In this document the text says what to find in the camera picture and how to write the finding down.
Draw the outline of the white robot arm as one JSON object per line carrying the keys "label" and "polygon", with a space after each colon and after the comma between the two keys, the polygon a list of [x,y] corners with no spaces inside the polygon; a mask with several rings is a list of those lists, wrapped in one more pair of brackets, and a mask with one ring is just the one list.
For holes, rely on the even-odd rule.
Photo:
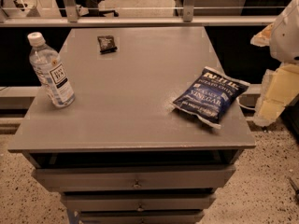
{"label": "white robot arm", "polygon": [[270,49],[280,62],[275,71],[263,75],[261,95],[255,106],[253,122],[269,126],[299,94],[299,0],[291,0],[275,21],[256,34],[250,43]]}

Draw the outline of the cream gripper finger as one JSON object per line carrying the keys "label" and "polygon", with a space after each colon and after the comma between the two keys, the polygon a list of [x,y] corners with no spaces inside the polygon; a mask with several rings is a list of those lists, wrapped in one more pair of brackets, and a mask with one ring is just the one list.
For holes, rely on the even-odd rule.
{"label": "cream gripper finger", "polygon": [[250,44],[258,47],[265,47],[269,45],[271,32],[274,24],[271,23],[261,30],[258,34],[254,35],[250,40]]}
{"label": "cream gripper finger", "polygon": [[277,120],[299,94],[299,65],[282,63],[276,70],[266,70],[261,95],[255,106],[253,122],[266,127]]}

